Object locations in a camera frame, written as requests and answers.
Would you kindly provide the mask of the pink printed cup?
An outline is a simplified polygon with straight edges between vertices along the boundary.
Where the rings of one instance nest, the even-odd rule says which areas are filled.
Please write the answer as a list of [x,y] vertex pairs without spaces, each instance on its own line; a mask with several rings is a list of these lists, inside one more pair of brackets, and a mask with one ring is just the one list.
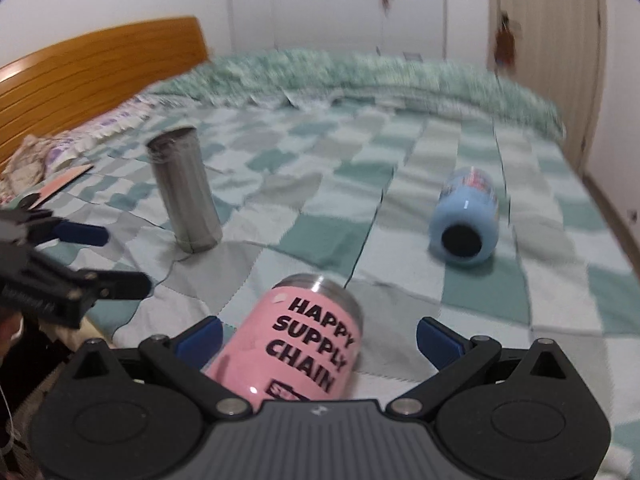
[[363,335],[360,305],[322,274],[294,274],[259,299],[205,374],[259,410],[341,399]]

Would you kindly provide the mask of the light blue cup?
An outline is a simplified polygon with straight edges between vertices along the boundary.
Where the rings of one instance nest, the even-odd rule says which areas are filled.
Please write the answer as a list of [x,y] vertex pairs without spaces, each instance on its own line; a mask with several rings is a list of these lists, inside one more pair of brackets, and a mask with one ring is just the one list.
[[485,171],[456,170],[444,183],[428,225],[430,252],[457,266],[488,260],[499,238],[499,201]]

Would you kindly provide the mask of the pink flat card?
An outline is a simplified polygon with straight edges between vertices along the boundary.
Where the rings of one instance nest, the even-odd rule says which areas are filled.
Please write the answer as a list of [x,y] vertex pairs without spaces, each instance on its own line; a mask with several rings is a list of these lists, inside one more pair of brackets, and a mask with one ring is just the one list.
[[93,168],[93,164],[85,164],[77,167],[68,168],[60,172],[50,182],[43,185],[40,190],[26,195],[20,201],[20,207],[25,209],[34,209],[50,200],[56,193],[62,191],[67,185],[71,184],[79,177],[86,174]]

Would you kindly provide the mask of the cream crumpled cloth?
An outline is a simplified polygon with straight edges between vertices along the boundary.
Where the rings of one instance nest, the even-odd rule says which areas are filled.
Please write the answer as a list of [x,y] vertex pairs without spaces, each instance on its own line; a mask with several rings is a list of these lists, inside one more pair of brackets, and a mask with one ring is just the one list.
[[46,172],[46,158],[52,140],[28,134],[21,146],[10,157],[1,171],[1,201],[13,200],[15,196],[39,183]]

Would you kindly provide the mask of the purple floral pillow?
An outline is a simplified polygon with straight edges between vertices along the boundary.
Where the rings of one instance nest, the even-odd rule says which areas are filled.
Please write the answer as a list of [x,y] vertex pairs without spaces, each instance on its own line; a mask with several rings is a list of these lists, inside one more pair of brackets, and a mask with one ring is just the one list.
[[139,127],[153,108],[148,100],[135,96],[83,125],[56,134],[44,159],[44,174],[49,177],[113,136]]

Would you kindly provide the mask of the stainless steel tumbler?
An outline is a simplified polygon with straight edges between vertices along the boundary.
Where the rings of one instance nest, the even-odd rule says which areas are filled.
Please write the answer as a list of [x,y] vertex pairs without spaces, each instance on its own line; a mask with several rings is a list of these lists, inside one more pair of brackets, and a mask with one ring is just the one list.
[[152,171],[178,246],[205,252],[222,239],[222,227],[203,164],[198,130],[180,127],[146,144]]

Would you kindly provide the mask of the wooden headboard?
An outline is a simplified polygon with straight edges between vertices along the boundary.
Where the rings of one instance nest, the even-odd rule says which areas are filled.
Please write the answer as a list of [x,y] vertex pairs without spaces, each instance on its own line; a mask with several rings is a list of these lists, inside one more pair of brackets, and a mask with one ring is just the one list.
[[89,32],[1,67],[1,165],[25,136],[52,136],[208,60],[194,16]]

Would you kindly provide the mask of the checkered green bed sheet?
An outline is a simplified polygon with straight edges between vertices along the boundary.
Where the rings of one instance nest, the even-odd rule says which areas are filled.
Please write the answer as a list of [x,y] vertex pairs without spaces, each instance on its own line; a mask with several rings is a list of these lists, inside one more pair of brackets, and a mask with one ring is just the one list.
[[[198,130],[224,232],[195,256],[175,242],[145,149],[182,126]],[[612,425],[601,477],[638,477],[639,283],[560,149],[535,131],[365,102],[326,110],[161,102],[142,126],[84,159],[90,172],[50,206],[105,226],[110,241],[43,251],[75,268],[149,274],[148,299],[90,311],[114,344],[175,335],[206,315],[232,334],[281,278],[324,273],[363,310],[354,398],[388,402],[432,374],[416,348],[425,315],[508,347],[551,338]],[[489,261],[458,268],[432,256],[428,224],[444,181],[469,166],[494,182],[499,240]]]

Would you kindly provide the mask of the green floral duvet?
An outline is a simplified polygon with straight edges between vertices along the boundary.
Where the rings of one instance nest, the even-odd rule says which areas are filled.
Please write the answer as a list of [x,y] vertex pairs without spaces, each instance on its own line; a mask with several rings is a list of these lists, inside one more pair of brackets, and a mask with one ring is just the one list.
[[288,49],[217,56],[144,91],[228,107],[369,100],[446,117],[499,119],[556,143],[566,137],[558,108],[508,78],[471,65],[372,53]]

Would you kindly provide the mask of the brown plush door hanger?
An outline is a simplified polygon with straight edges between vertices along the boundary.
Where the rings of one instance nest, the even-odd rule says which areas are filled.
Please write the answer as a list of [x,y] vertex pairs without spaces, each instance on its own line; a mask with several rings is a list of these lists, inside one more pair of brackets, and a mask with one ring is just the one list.
[[500,12],[495,34],[494,62],[496,70],[514,74],[516,70],[516,40],[521,35],[519,22],[510,19],[506,11]]

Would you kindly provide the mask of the white wardrobe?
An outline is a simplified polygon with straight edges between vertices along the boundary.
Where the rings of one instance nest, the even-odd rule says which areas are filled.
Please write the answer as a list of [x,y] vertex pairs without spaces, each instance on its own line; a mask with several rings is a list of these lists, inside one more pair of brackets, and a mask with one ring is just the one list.
[[489,0],[228,0],[235,52],[309,48],[485,66]]

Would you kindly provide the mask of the beige wooden door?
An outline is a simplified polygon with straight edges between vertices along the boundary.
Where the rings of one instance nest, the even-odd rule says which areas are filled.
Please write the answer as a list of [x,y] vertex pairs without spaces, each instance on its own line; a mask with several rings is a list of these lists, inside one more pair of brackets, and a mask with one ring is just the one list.
[[599,119],[606,57],[606,0],[489,0],[490,32],[509,18],[514,62],[501,73],[552,101],[578,174],[586,170]]

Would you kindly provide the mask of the wall power socket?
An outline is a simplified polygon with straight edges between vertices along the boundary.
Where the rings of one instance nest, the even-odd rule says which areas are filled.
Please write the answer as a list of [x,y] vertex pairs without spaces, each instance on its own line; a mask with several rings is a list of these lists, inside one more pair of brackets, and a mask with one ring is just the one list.
[[627,219],[630,226],[638,226],[639,223],[639,211],[636,208],[627,210]]

